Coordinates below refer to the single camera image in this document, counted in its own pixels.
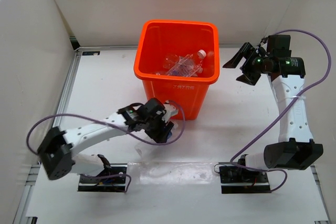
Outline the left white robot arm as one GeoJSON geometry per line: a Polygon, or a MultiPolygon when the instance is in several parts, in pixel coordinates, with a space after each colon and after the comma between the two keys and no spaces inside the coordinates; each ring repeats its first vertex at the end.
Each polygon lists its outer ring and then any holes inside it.
{"type": "Polygon", "coordinates": [[[102,121],[90,119],[90,124],[69,130],[51,128],[40,144],[37,154],[49,180],[69,173],[94,177],[105,182],[110,177],[110,164],[101,154],[83,154],[100,142],[122,135],[134,136],[144,131],[145,143],[154,146],[170,144],[174,128],[171,118],[178,114],[175,105],[151,98],[147,103],[133,103],[119,109],[102,121]]]}

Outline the dark blue label bottle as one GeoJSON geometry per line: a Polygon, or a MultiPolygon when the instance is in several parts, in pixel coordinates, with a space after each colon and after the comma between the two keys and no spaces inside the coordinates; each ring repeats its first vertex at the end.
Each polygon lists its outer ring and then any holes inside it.
{"type": "MultiPolygon", "coordinates": [[[[172,123],[173,127],[170,129],[166,141],[164,141],[163,144],[169,143],[173,141],[175,138],[174,132],[178,129],[179,125],[176,121],[173,121],[172,123]]],[[[161,146],[147,144],[141,141],[134,147],[135,151],[137,152],[137,154],[140,156],[141,159],[149,159],[155,153],[155,151],[160,148],[161,146]]]]}

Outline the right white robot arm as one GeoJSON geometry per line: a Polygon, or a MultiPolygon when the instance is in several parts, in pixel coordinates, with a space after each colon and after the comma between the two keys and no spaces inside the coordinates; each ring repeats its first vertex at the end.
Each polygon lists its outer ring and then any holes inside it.
{"type": "Polygon", "coordinates": [[[236,80],[251,86],[262,74],[267,75],[279,111],[275,120],[279,124],[278,141],[265,146],[258,154],[239,152],[236,177],[242,182],[253,178],[255,170],[305,170],[323,154],[322,144],[314,141],[306,113],[305,63],[302,58],[291,55],[290,40],[289,35],[270,35],[262,40],[266,48],[255,48],[246,42],[223,65],[236,68],[244,59],[240,67],[242,75],[236,80]]]}

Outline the clear apple juice bottle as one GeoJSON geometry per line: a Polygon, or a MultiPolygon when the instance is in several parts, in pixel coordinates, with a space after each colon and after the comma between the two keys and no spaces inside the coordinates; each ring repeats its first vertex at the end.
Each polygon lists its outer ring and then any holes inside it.
{"type": "Polygon", "coordinates": [[[188,54],[183,57],[173,68],[168,70],[168,76],[177,77],[197,77],[203,72],[203,60],[206,58],[206,52],[201,49],[193,54],[188,54]]]}

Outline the green white label bottle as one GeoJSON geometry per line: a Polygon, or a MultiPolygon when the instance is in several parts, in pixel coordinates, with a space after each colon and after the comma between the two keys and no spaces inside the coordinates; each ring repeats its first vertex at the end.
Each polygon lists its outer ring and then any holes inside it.
{"type": "Polygon", "coordinates": [[[167,54],[163,60],[163,68],[170,70],[182,59],[182,56],[178,56],[176,54],[167,54]]]}

